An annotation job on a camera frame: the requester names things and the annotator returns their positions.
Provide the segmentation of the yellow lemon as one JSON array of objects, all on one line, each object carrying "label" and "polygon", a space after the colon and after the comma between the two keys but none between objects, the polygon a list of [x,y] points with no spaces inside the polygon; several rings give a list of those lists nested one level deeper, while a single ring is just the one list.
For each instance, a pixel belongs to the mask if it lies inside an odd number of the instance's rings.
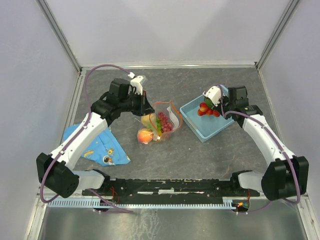
[{"label": "yellow lemon", "polygon": [[149,115],[142,116],[140,121],[145,127],[147,127],[151,123]]}]

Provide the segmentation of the red yellow strawberry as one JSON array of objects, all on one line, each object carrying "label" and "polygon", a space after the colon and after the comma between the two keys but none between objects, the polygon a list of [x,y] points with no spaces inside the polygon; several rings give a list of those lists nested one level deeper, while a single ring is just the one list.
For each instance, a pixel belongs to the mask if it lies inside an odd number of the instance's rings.
[{"label": "red yellow strawberry", "polygon": [[212,112],[212,114],[215,116],[215,117],[219,117],[221,114],[218,112],[218,111],[216,111],[216,110],[214,110],[213,112]]},{"label": "red yellow strawberry", "polygon": [[203,113],[206,113],[209,110],[209,107],[205,102],[202,102],[199,105],[199,110]]},{"label": "red yellow strawberry", "polygon": [[205,112],[205,114],[206,114],[207,116],[211,116],[211,115],[214,114],[214,110],[213,110],[213,109],[208,109],[208,110]]}]

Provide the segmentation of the clear zip top bag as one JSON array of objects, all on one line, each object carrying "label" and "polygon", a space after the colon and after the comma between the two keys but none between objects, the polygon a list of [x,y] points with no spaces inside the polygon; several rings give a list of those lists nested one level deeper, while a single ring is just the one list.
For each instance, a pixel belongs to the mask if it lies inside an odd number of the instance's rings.
[{"label": "clear zip top bag", "polygon": [[164,142],[183,124],[183,117],[172,101],[158,101],[153,106],[154,113],[140,118],[137,141],[141,144]]}]

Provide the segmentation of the purple grapes bunch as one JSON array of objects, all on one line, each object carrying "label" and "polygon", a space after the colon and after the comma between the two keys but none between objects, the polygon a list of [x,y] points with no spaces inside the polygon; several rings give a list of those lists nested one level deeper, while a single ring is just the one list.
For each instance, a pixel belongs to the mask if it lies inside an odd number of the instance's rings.
[{"label": "purple grapes bunch", "polygon": [[169,121],[169,117],[163,112],[157,114],[157,118],[160,120],[162,125],[162,132],[170,132],[173,130],[173,124]]}]

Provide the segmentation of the orange peach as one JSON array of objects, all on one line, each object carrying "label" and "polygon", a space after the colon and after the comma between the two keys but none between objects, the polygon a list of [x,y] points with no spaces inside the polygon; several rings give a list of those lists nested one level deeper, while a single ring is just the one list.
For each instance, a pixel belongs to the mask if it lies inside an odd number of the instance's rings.
[{"label": "orange peach", "polygon": [[154,134],[150,129],[142,128],[137,132],[137,140],[142,144],[148,144],[153,140]]}]

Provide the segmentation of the light blue plastic basket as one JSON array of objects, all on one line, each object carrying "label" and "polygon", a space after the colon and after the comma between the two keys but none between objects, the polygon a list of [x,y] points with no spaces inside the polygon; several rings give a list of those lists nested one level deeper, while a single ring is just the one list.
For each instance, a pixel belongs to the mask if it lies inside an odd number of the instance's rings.
[{"label": "light blue plastic basket", "polygon": [[179,111],[185,124],[204,143],[232,125],[234,121],[232,118],[224,119],[222,116],[207,115],[206,113],[202,116],[198,115],[198,110],[202,103],[206,103],[209,106],[212,105],[202,94],[180,107]]}]

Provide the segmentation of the green grapes bunch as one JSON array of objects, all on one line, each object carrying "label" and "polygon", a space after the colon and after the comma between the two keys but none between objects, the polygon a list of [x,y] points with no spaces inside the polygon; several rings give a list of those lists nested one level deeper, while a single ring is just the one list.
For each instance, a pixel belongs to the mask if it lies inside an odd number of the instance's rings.
[{"label": "green grapes bunch", "polygon": [[162,134],[162,124],[160,122],[160,120],[156,117],[156,118],[151,118],[149,120],[149,123],[147,124],[147,128],[152,130],[152,131],[157,131],[160,134]]}]

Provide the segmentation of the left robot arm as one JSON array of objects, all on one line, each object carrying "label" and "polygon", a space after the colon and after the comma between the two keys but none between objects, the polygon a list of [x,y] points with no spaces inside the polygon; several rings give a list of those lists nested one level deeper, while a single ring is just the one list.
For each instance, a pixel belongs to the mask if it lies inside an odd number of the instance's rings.
[{"label": "left robot arm", "polygon": [[147,100],[143,84],[144,75],[131,81],[116,78],[91,107],[90,112],[76,130],[51,153],[40,153],[36,158],[38,179],[41,188],[47,187],[62,198],[70,197],[77,190],[94,189],[99,195],[106,195],[111,183],[98,170],[75,171],[74,167],[93,140],[106,130],[123,112],[138,117],[154,113]]}]

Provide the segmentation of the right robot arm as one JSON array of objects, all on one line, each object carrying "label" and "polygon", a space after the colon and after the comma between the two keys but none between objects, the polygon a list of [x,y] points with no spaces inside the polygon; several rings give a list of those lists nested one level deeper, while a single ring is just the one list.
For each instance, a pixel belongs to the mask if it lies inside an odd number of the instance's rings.
[{"label": "right robot arm", "polygon": [[217,107],[225,119],[232,118],[253,139],[262,153],[267,169],[264,173],[239,171],[229,183],[231,193],[242,195],[247,189],[262,192],[270,201],[296,197],[290,203],[298,204],[306,193],[309,162],[296,156],[270,128],[262,110],[250,105],[245,86],[230,87],[228,94],[219,92]]}]

